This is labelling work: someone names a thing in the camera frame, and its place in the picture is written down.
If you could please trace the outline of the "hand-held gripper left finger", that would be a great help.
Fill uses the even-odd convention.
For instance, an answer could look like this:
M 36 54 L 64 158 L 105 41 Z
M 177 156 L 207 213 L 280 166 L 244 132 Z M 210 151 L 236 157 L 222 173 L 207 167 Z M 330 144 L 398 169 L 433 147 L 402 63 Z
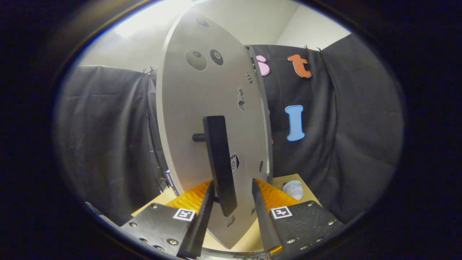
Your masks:
M 209 180 L 166 205 L 149 204 L 121 228 L 159 251 L 195 259 L 201 256 L 214 197 L 214 182 Z

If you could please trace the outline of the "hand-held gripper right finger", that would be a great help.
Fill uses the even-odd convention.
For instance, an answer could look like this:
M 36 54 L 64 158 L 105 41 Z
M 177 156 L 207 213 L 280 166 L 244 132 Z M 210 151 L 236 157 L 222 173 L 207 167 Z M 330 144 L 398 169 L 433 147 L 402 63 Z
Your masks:
M 299 202 L 260 179 L 252 180 L 252 195 L 263 249 L 270 255 L 301 255 L 346 229 L 318 202 Z

